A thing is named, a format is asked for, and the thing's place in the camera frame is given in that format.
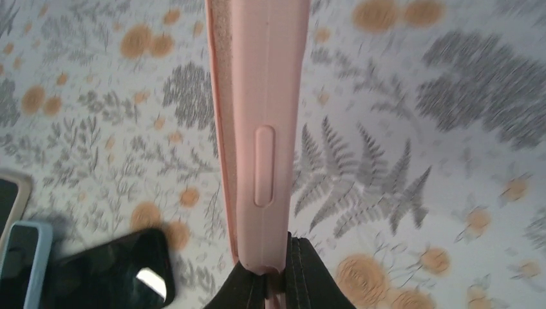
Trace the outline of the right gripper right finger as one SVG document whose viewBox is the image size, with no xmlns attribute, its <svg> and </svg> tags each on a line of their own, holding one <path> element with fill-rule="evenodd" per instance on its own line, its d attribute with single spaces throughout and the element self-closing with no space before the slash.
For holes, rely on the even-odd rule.
<svg viewBox="0 0 546 309">
<path fill-rule="evenodd" d="M 355 309 L 311 242 L 288 234 L 285 266 L 287 308 Z"/>
</svg>

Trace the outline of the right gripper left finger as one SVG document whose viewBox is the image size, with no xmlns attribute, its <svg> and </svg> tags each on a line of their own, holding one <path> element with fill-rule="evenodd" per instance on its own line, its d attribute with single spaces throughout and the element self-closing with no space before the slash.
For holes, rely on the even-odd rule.
<svg viewBox="0 0 546 309">
<path fill-rule="evenodd" d="M 264 309 L 266 275 L 257 275 L 237 262 L 204 309 Z"/>
</svg>

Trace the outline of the phone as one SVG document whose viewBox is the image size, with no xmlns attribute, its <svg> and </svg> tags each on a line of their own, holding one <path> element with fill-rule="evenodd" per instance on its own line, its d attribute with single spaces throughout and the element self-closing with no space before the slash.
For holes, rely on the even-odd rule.
<svg viewBox="0 0 546 309">
<path fill-rule="evenodd" d="M 52 242 L 49 223 L 17 221 L 11 226 L 1 258 L 1 308 L 41 306 Z"/>
<path fill-rule="evenodd" d="M 132 232 L 48 265 L 42 308 L 164 308 L 176 295 L 167 238 Z"/>
<path fill-rule="evenodd" d="M 1 255 L 5 250 L 10 227 L 23 217 L 31 191 L 30 176 L 1 168 Z"/>
</svg>

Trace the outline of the pink phone case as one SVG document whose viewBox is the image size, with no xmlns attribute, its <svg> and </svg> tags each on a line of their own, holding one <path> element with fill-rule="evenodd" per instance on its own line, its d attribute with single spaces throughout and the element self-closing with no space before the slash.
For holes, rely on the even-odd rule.
<svg viewBox="0 0 546 309">
<path fill-rule="evenodd" d="M 207 1 L 218 156 L 233 260 L 285 269 L 309 1 Z"/>
</svg>

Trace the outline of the phone in blue case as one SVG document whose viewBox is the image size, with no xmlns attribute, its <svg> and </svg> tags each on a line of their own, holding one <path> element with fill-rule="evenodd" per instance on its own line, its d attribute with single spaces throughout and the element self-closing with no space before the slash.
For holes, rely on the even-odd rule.
<svg viewBox="0 0 546 309">
<path fill-rule="evenodd" d="M 1 258 L 1 308 L 41 306 L 52 242 L 49 223 L 17 221 L 11 226 Z"/>
</svg>

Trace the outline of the phone in beige case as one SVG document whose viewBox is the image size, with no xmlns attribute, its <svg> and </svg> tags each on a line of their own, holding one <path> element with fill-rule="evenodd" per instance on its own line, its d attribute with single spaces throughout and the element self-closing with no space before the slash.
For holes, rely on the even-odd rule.
<svg viewBox="0 0 546 309">
<path fill-rule="evenodd" d="M 23 217 L 31 191 L 30 176 L 1 168 L 1 255 L 5 250 L 10 227 Z"/>
</svg>

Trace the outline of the floral table mat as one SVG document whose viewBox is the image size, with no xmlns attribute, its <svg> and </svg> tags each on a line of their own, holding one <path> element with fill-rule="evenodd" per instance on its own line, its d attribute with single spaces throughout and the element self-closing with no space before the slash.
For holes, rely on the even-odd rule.
<svg viewBox="0 0 546 309">
<path fill-rule="evenodd" d="M 545 307 L 545 2 L 313 1 L 290 231 L 357 308 Z M 70 255 L 159 225 L 173 308 L 233 262 L 204 1 L 2 1 L 1 166 Z"/>
</svg>

